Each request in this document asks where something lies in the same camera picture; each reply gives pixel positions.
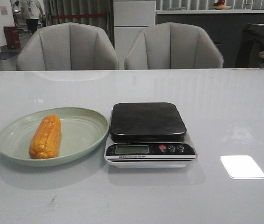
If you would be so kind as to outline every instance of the corn on the cob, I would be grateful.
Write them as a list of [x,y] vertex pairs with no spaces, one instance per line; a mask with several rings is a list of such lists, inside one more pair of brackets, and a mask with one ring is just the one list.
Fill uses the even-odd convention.
[[61,120],[56,114],[45,117],[30,143],[29,155],[32,159],[48,159],[58,156],[61,137]]

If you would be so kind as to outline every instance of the man in white shirt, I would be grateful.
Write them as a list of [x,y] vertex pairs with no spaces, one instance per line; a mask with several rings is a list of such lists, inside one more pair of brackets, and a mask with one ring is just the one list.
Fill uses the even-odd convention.
[[34,34],[38,29],[39,11],[44,16],[39,0],[20,0],[19,5],[28,29]]

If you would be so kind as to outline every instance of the electronic scale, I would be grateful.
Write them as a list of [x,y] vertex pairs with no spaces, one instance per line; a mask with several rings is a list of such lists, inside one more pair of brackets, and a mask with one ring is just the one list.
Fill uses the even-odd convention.
[[104,158],[118,168],[182,168],[197,154],[175,105],[119,103]]

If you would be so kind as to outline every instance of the glossy table surface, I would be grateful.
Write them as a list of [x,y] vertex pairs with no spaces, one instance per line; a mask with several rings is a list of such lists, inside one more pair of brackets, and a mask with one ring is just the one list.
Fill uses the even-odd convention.
[[0,154],[0,224],[264,224],[264,177],[231,178],[221,161],[247,155],[264,173],[263,69],[0,72],[0,131],[57,107],[109,118],[120,102],[175,104],[196,162],[118,169],[105,163],[104,143],[43,168]]

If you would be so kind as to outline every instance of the lcd display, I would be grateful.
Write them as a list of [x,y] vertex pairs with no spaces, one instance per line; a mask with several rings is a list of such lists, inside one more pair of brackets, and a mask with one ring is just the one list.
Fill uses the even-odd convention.
[[116,146],[116,154],[145,154],[149,153],[149,146]]

